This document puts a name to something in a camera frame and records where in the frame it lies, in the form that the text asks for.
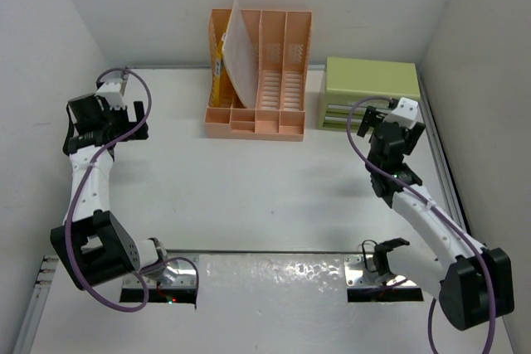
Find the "green metal drawer box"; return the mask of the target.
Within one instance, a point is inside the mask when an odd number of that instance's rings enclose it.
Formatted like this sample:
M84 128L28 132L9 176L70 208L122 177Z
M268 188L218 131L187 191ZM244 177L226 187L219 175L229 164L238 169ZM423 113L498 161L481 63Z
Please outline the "green metal drawer box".
M413 63L330 56L324 67L318 128L344 131L350 109L366 98L370 100L354 111L352 125L361 122L369 105L387 113L386 97L421 98Z

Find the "orange plastic clipboard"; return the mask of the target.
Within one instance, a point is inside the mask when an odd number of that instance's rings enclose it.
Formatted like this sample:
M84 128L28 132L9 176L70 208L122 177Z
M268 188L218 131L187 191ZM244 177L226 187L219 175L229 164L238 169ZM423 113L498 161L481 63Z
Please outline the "orange plastic clipboard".
M223 46L225 44L226 35L225 32L222 34L213 53L212 89L209 104L215 108L231 107L235 96L235 90L223 60Z

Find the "clear mesh document pouch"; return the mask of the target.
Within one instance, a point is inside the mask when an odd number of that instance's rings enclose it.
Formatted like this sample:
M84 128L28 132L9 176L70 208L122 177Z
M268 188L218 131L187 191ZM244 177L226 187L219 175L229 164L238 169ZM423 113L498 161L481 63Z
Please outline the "clear mesh document pouch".
M247 109L256 107L259 78L261 11L233 0L222 45L222 59L232 87Z

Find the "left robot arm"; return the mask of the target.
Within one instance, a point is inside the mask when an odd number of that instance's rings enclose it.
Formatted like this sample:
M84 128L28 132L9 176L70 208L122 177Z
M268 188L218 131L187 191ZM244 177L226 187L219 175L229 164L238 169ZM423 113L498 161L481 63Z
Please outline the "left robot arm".
M148 138L144 105L134 102L136 119L126 106L112 106L100 95L72 99L63 152L72 166L71 202L63 225L51 230L55 252L75 286L97 286L159 263L160 241L134 240L110 210L110 171L114 164L113 139Z

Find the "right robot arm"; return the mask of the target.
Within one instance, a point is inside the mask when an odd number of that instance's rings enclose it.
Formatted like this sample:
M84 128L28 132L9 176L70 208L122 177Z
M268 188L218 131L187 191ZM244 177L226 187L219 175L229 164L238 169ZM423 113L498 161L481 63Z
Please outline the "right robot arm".
M514 311L511 261L501 248L489 249L463 231L404 162L425 129L417 114L417 102L405 98L393 100L387 112L368 106L358 136L371 135L366 168L376 196L410 223L436 257L424 260L408 240L395 238L376 245L373 263L382 277L413 279L464 331Z

